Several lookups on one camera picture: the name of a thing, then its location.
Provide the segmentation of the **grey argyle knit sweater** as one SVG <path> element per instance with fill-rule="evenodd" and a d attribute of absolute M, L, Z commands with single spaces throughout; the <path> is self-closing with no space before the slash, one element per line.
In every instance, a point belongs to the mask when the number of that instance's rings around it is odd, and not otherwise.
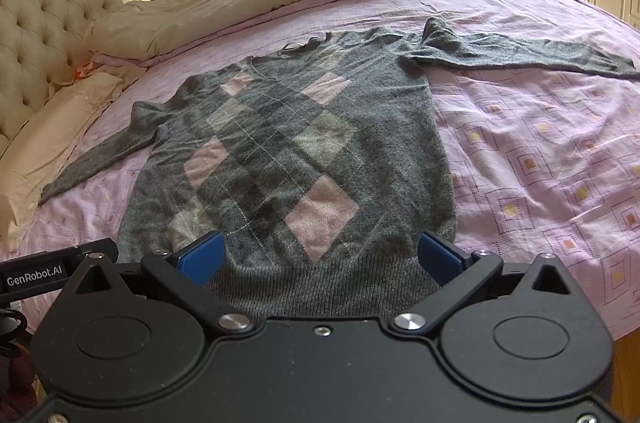
<path fill-rule="evenodd" d="M 255 316 L 390 316 L 435 289 L 430 231 L 509 261 L 638 265 L 638 67 L 574 42 L 326 32 L 190 76 L 44 187 L 148 151 L 120 217 L 123 261 L 219 231 L 210 288 Z"/>

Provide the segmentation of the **beige pillow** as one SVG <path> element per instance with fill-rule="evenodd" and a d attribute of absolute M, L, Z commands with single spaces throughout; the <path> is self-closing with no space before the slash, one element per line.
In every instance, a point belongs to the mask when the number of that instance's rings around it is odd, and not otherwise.
<path fill-rule="evenodd" d="M 1 158 L 1 249 L 15 252 L 51 183 L 91 124 L 122 91 L 98 72 L 59 90 L 21 129 Z"/>

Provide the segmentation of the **pink patterned bed sheet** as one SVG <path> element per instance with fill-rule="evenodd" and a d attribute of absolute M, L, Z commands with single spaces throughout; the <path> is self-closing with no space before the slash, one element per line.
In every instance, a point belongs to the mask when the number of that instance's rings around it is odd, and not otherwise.
<path fill-rule="evenodd" d="M 291 5 L 149 69 L 18 254 L 111 238 L 137 261 L 216 229 L 209 287 L 245 313 L 390 317 L 435 290 L 429 230 L 511 263 L 550 253 L 612 336 L 636 331 L 638 80 L 424 56 L 477 34 L 639 57 L 634 28 L 579 0 Z"/>

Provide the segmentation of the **cream tufted headboard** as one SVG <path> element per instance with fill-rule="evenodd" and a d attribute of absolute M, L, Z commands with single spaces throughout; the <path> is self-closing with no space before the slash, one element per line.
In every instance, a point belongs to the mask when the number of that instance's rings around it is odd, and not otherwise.
<path fill-rule="evenodd" d="M 82 37 L 122 4 L 147 0 L 1 0 L 1 147 L 88 60 Z"/>

